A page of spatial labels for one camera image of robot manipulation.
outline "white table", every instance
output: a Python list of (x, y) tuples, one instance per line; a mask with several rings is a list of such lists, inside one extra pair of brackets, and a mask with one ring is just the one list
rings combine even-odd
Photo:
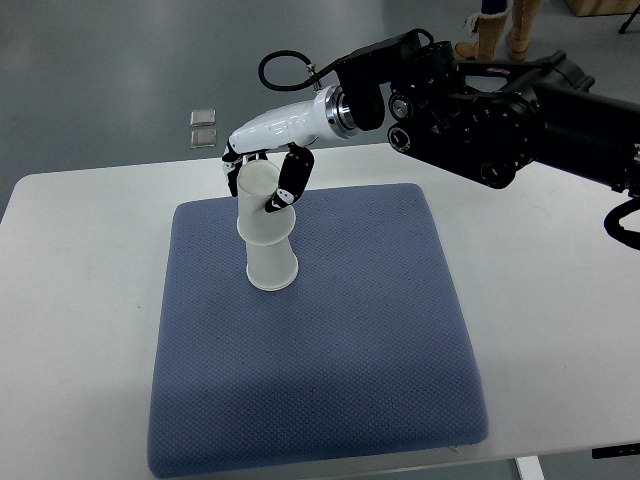
[[(315, 155), (312, 189), (413, 182), (424, 190), (490, 434), (459, 453), (212, 478), (320, 477), (640, 441), (640, 252), (602, 228), (625, 197), (537, 164), (495, 191), (387, 145)], [(18, 183), (0, 224), (0, 478), (152, 478), (147, 421), (172, 215), (180, 203), (226, 195), (219, 159)]]

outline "beige boot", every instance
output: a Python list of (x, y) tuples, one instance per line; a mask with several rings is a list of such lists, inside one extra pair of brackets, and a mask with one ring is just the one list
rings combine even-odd
[(456, 60), (494, 60), (496, 47), (502, 37), (504, 26), (507, 23), (509, 7), (495, 15), (487, 15), (481, 12), (474, 13), (467, 19), (467, 27), (471, 33), (478, 34), (476, 43), (460, 42), (454, 48)]
[(514, 0), (513, 1), (513, 26), (507, 35), (509, 45), (509, 58), (523, 61), (529, 51), (529, 35), (533, 28), (541, 0)]

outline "white robotic forearm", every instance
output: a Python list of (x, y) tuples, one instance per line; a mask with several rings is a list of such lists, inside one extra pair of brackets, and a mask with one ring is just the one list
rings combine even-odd
[(346, 140), (357, 132), (338, 85), (323, 88), (313, 100), (269, 110), (229, 137), (222, 160), (231, 194), (237, 195), (236, 181), (245, 155), (264, 156), (266, 150), (288, 145), (278, 189), (265, 205), (268, 212), (284, 208), (300, 198), (311, 175), (313, 155), (306, 147), (318, 138)]
[(357, 132), (342, 89), (323, 88), (315, 99), (269, 110), (238, 128), (229, 137), (236, 153), (271, 150), (295, 143), (306, 147), (316, 139), (346, 140)]

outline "cardboard box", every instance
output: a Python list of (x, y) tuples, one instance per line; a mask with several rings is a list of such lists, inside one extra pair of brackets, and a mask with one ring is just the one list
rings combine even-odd
[(632, 13), (640, 0), (565, 0), (576, 17)]

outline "blue cushion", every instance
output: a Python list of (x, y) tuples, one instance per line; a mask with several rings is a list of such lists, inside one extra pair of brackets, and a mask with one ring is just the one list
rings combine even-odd
[(487, 436), (473, 350), (424, 195), (306, 192), (300, 272), (246, 278), (235, 199), (176, 210), (149, 421), (157, 477), (465, 445)]

